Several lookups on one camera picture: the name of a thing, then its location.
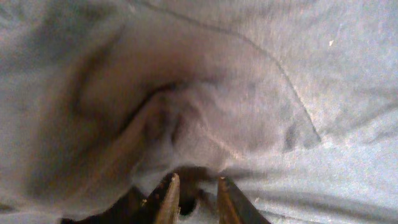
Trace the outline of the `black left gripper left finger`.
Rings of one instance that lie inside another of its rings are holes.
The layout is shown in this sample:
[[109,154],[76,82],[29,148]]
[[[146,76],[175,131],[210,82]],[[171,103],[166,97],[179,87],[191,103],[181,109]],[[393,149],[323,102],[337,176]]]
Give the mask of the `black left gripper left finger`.
[[136,215],[140,224],[176,224],[180,212],[180,178],[178,174],[166,175],[144,199]]

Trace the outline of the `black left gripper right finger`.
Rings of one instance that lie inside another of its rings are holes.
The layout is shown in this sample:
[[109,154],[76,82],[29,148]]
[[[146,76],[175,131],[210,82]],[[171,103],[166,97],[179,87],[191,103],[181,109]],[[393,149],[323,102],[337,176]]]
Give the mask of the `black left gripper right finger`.
[[271,224],[227,177],[218,178],[217,207],[219,224]]

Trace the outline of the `black t-shirt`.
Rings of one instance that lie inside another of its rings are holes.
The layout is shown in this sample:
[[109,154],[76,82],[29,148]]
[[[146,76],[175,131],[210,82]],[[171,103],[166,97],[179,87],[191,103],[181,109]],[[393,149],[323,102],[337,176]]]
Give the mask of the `black t-shirt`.
[[396,1],[2,1],[1,222],[232,178],[272,223],[397,222]]

